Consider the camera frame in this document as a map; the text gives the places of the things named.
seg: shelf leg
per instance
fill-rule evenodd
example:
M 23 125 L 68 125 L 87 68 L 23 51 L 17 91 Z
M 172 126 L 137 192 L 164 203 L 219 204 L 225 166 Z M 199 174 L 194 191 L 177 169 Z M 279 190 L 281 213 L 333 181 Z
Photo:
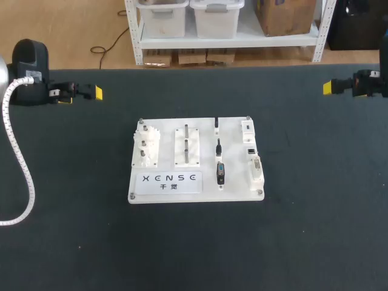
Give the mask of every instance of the shelf leg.
M 329 33 L 330 23 L 332 22 L 333 12 L 336 4 L 336 0 L 327 0 L 325 8 L 323 10 L 323 17 L 321 26 L 319 27 L 318 40 L 316 42 L 313 62 L 320 62 L 322 59 L 323 50 Z
M 135 57 L 136 65 L 143 65 L 143 52 L 141 50 L 140 40 L 144 23 L 141 19 L 138 25 L 135 0 L 125 0 L 125 8 L 127 10 L 129 32 L 131 34 L 133 55 Z

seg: floor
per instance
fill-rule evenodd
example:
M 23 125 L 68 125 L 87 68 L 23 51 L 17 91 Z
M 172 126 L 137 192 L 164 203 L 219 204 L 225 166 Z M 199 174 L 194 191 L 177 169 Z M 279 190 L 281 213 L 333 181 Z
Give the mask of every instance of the floor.
M 1 0 L 0 54 L 11 62 L 14 45 L 23 38 L 43 42 L 50 53 L 51 69 L 96 69 L 101 56 L 94 45 L 110 47 L 128 27 L 124 0 Z M 248 48 L 237 51 L 235 67 L 310 64 L 313 48 Z M 377 63 L 377 51 L 331 52 L 323 64 Z M 104 58 L 104 69 L 138 69 L 129 32 Z

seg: white plastic storage box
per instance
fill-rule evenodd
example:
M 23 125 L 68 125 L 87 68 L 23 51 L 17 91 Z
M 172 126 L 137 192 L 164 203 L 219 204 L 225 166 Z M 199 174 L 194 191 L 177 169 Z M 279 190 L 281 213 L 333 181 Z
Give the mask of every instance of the white plastic storage box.
M 189 0 L 138 0 L 137 8 L 149 38 L 181 38 Z
M 244 0 L 190 0 L 199 38 L 234 38 Z

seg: brown box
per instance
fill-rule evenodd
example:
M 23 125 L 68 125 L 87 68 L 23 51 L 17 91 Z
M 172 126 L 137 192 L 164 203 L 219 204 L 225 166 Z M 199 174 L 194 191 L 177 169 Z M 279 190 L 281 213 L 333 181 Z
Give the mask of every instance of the brown box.
M 204 64 L 206 63 L 206 50 L 190 48 L 178 50 L 178 62 L 180 65 Z
M 171 50 L 146 50 L 143 53 L 143 64 L 148 67 L 170 67 Z
M 258 0 L 256 14 L 266 36 L 310 32 L 316 0 Z
M 210 48 L 207 51 L 206 61 L 223 62 L 231 64 L 235 60 L 235 48 Z

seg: black cable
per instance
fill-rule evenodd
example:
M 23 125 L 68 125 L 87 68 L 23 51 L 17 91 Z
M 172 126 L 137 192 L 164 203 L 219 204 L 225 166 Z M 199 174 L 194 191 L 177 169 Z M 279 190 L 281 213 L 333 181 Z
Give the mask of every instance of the black cable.
M 120 10 L 119 12 L 117 12 L 117 15 L 118 16 L 127 16 L 127 12 L 125 10 Z M 105 57 L 105 54 L 107 52 L 109 52 L 115 45 L 116 43 L 119 41 L 120 37 L 122 37 L 122 35 L 127 32 L 129 30 L 129 27 L 126 28 L 115 40 L 115 42 L 112 44 L 112 46 L 108 49 L 105 49 L 105 47 L 101 47 L 100 45 L 96 45 L 95 47 L 91 47 L 90 48 L 90 51 L 92 53 L 102 53 L 102 57 L 101 59 L 99 60 L 99 69 L 101 69 L 101 65 L 102 65 L 102 60 L 104 59 Z

